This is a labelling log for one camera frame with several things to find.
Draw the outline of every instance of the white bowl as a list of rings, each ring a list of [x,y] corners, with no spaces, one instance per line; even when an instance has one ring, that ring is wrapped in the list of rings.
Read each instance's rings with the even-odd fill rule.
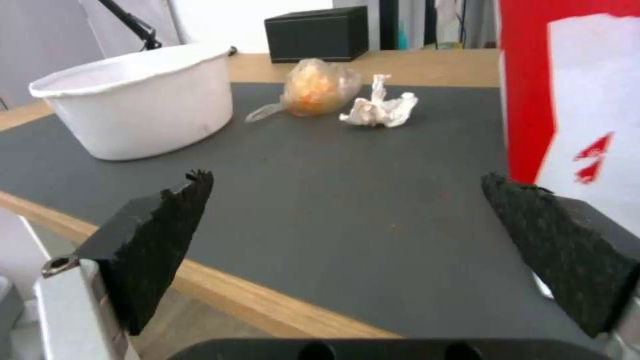
[[[130,160],[172,151],[219,130],[233,113],[227,51],[204,44],[127,54],[29,85],[87,151]]]

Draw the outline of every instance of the black table mat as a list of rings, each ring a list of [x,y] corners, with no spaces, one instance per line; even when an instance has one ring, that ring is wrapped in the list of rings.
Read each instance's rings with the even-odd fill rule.
[[[145,160],[96,160],[54,115],[3,131],[0,190],[101,224],[211,169],[195,261],[405,336],[593,345],[539,294],[481,193],[480,175],[506,171],[497,89],[390,86],[420,99],[395,129],[243,122],[281,89],[234,84],[229,125]]]

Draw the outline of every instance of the orange food in plastic bag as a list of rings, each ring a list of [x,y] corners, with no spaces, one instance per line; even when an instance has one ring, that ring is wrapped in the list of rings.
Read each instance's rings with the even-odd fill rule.
[[[261,107],[246,121],[260,120],[282,110],[299,117],[329,113],[351,100],[361,85],[360,75],[343,65],[301,60],[287,75],[280,102]]]

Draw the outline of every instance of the wooden table edge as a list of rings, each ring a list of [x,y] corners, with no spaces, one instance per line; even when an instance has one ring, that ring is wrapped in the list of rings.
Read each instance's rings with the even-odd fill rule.
[[[390,85],[498,87],[496,50],[386,51],[369,53],[347,66],[363,74],[391,73]],[[402,64],[404,72],[392,67]],[[293,64],[270,64],[266,54],[240,54],[229,60],[233,82],[282,82]],[[52,114],[43,101],[0,113],[0,131]],[[59,211],[0,192],[0,206],[82,243],[97,226]],[[185,259],[172,287],[186,295],[279,337],[397,338],[393,332],[294,299],[196,261]]]

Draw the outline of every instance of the crumpled tissue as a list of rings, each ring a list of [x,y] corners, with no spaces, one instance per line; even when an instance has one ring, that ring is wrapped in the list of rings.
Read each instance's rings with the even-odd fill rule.
[[[412,92],[403,93],[400,98],[385,101],[387,89],[385,81],[391,75],[373,75],[371,85],[371,100],[357,98],[349,115],[340,114],[340,121],[352,125],[375,126],[383,124],[396,127],[404,124],[411,115],[411,110],[418,103],[418,98]]]

